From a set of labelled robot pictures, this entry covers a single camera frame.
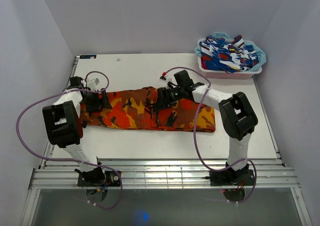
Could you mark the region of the orange camouflage trousers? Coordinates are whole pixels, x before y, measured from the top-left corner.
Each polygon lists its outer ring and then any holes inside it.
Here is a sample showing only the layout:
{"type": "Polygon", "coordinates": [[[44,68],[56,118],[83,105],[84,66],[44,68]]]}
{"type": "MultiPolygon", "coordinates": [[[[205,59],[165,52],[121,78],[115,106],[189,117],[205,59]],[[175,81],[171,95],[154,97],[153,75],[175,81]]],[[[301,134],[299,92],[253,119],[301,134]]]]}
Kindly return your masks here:
{"type": "Polygon", "coordinates": [[[121,130],[159,130],[192,132],[194,124],[198,132],[216,131],[215,110],[202,104],[195,120],[198,104],[181,99],[171,108],[158,112],[150,104],[157,100],[158,90],[152,86],[135,90],[106,93],[112,108],[89,112],[80,105],[80,121],[86,126],[101,126],[121,130]]]}

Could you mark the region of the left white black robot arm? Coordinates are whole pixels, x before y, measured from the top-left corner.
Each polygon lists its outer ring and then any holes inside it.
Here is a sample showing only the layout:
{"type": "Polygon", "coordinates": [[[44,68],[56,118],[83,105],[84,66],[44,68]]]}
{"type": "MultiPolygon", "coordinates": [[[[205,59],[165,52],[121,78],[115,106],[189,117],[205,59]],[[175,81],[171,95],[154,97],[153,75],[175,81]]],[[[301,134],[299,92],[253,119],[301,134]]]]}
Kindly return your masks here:
{"type": "Polygon", "coordinates": [[[44,124],[49,142],[68,152],[76,160],[79,169],[75,171],[85,182],[95,186],[103,185],[106,173],[100,167],[97,156],[85,149],[81,144],[87,125],[86,119],[81,119],[81,105],[89,114],[100,113],[103,109],[111,109],[105,90],[98,88],[99,79],[82,79],[79,76],[70,78],[70,86],[54,104],[42,109],[44,124]],[[83,89],[84,91],[67,92],[67,90],[83,89]]]}

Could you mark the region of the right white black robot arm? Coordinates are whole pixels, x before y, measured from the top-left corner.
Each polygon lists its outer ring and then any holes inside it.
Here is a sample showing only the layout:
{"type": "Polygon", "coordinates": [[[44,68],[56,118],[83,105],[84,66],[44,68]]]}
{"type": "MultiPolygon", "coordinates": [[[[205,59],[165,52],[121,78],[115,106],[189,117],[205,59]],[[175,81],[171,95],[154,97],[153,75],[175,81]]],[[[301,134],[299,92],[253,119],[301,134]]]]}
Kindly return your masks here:
{"type": "Polygon", "coordinates": [[[209,169],[210,184],[223,186],[252,183],[255,176],[249,169],[248,148],[258,118],[247,96],[243,92],[231,94],[212,89],[209,81],[194,82],[184,67],[180,67],[174,78],[175,83],[166,73],[161,75],[160,80],[165,86],[157,90],[157,100],[152,104],[152,109],[158,112],[172,108],[179,100],[186,99],[218,110],[224,131],[229,137],[229,153],[224,168],[209,169]]]}

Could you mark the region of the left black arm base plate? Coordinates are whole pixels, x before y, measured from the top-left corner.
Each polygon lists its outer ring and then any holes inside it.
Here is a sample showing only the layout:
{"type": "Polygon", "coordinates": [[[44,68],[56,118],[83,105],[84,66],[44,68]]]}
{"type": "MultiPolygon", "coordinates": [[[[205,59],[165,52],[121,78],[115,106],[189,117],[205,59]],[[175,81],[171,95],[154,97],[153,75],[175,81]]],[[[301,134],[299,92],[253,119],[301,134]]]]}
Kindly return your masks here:
{"type": "Polygon", "coordinates": [[[119,187],[121,185],[120,177],[114,171],[105,171],[104,174],[105,177],[103,183],[92,183],[84,180],[84,178],[79,175],[76,185],[78,187],[119,187]]]}

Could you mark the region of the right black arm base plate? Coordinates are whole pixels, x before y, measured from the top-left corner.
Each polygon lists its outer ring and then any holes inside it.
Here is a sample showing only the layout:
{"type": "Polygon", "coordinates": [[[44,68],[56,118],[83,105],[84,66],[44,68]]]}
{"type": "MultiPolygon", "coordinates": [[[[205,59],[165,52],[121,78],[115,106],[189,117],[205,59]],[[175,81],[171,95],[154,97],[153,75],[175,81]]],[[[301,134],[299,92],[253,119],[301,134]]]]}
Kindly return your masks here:
{"type": "Polygon", "coordinates": [[[253,186],[255,182],[254,172],[249,169],[246,172],[211,171],[209,180],[211,186],[253,186]]]}

